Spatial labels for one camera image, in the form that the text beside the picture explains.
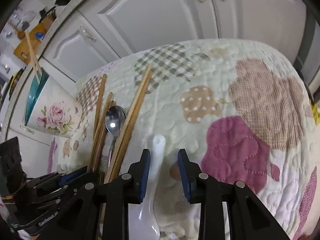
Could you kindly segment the white ceramic spoon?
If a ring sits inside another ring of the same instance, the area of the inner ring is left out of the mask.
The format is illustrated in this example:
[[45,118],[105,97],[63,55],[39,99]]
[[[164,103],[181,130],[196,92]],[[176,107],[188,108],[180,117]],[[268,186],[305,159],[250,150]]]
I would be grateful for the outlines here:
[[150,141],[151,163],[142,204],[129,205],[129,239],[159,239],[160,232],[153,210],[153,201],[159,180],[161,165],[164,159],[165,137],[156,134]]

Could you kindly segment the white cabinet door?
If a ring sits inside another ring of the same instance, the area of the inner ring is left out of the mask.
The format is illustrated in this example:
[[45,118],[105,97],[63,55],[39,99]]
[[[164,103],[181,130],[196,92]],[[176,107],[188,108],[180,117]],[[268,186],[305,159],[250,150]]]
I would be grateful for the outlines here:
[[305,28],[302,0],[212,0],[220,38],[254,40],[272,46],[290,62]]
[[79,11],[119,57],[218,37],[212,0],[87,0]]
[[43,56],[73,81],[119,59],[117,53],[77,11],[57,31]]

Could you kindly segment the floral utensil holder teal rim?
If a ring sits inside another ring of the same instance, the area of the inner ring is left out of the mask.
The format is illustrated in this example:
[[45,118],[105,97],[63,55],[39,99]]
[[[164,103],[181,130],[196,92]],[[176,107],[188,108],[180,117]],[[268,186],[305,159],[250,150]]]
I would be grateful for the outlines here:
[[24,125],[29,129],[70,138],[80,125],[82,105],[44,69],[30,85]]

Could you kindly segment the yellow egg tray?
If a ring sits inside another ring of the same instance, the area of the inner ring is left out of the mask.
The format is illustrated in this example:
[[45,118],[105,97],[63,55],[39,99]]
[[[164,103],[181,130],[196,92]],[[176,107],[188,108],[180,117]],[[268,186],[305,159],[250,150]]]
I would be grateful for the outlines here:
[[313,114],[313,118],[315,121],[316,125],[319,125],[320,123],[320,112],[317,108],[317,105],[315,103],[312,103],[312,101],[310,100],[310,106],[311,106],[311,110],[312,110],[312,114]]

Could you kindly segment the metal spoon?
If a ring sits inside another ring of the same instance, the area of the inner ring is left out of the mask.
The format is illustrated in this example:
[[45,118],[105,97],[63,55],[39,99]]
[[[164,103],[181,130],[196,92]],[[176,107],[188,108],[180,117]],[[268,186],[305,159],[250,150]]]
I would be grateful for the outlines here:
[[111,165],[112,153],[115,147],[116,141],[120,136],[121,129],[126,119],[125,110],[118,105],[110,107],[106,113],[105,126],[107,131],[112,135],[113,139],[108,152],[107,169]]

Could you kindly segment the wooden cutting board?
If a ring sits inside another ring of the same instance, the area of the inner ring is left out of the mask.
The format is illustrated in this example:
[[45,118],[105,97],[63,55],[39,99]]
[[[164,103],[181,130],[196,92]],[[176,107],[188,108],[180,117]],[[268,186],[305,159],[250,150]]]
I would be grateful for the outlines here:
[[[36,37],[36,34],[46,35],[47,31],[51,27],[52,23],[55,21],[55,14],[50,14],[45,17],[41,23],[36,25],[31,31],[29,31],[30,43],[32,45],[33,51],[36,54],[37,50],[41,44],[41,39]],[[27,38],[25,37],[20,44],[15,48],[14,54],[22,60],[24,63],[29,64],[30,62],[30,53]]]

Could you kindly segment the floral quilted table cloth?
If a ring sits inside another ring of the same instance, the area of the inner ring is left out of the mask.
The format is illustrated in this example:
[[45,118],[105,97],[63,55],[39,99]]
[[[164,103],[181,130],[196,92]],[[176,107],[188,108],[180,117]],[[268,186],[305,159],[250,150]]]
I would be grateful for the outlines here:
[[181,148],[218,181],[244,181],[291,239],[312,234],[319,220],[319,126],[291,62],[257,41],[186,41],[82,75],[74,94],[107,75],[105,93],[129,109],[148,65],[152,77],[121,171],[154,135],[165,137],[154,200],[161,236],[198,237],[200,207],[187,203],[176,163]]

